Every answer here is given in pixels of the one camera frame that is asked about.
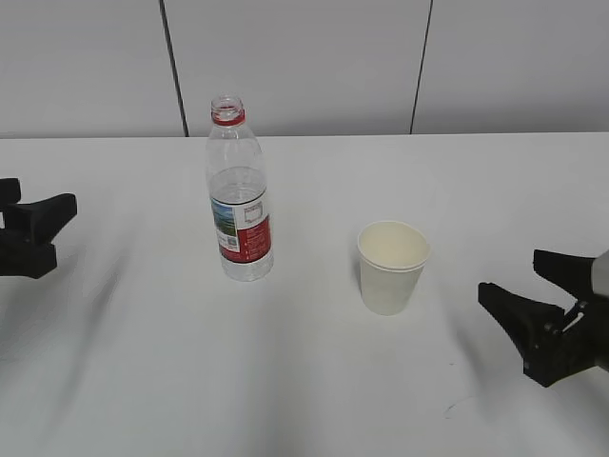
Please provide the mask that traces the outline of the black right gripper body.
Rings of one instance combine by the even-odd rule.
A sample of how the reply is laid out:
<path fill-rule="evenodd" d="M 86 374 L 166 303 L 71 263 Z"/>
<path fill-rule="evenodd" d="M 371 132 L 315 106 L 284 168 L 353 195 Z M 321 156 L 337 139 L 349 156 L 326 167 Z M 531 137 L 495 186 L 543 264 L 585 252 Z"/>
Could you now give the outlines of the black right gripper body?
<path fill-rule="evenodd" d="M 589 368 L 608 371 L 608 300 L 578 300 L 563 316 L 543 327 L 523 358 L 523 372 L 550 387 Z"/>

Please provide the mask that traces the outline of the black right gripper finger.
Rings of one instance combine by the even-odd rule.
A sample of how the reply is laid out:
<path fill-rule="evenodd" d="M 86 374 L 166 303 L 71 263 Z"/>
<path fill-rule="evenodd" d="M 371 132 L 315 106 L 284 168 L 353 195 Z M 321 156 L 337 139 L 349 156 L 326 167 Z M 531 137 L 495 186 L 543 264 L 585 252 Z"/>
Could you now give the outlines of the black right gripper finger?
<path fill-rule="evenodd" d="M 528 355 L 545 334 L 545 326 L 559 324 L 563 308 L 520 297 L 494 283 L 479 283 L 479 304 L 497 321 L 520 355 Z"/>
<path fill-rule="evenodd" d="M 591 298 L 593 257 L 580 257 L 535 249 L 533 269 L 541 278 L 575 298 Z"/>

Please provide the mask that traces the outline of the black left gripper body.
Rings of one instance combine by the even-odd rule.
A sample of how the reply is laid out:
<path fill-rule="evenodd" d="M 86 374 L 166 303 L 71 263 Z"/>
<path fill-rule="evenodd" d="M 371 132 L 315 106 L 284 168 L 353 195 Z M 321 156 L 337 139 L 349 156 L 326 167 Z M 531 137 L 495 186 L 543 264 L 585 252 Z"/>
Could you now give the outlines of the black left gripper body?
<path fill-rule="evenodd" d="M 1 276 L 39 279 L 57 267 L 56 248 L 36 245 L 15 231 L 1 230 Z"/>

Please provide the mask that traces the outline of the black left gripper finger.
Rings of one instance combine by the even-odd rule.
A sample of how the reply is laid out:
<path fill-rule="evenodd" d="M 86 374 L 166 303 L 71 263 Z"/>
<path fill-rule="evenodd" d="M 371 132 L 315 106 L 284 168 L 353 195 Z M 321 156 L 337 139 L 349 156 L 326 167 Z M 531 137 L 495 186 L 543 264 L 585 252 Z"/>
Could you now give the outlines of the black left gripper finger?
<path fill-rule="evenodd" d="M 77 200 L 72 193 L 62 193 L 28 204 L 7 205 L 7 230 L 23 241 L 42 246 L 76 216 Z"/>
<path fill-rule="evenodd" d="M 21 200 L 21 187 L 18 178 L 0 179 L 0 206 L 17 204 Z"/>

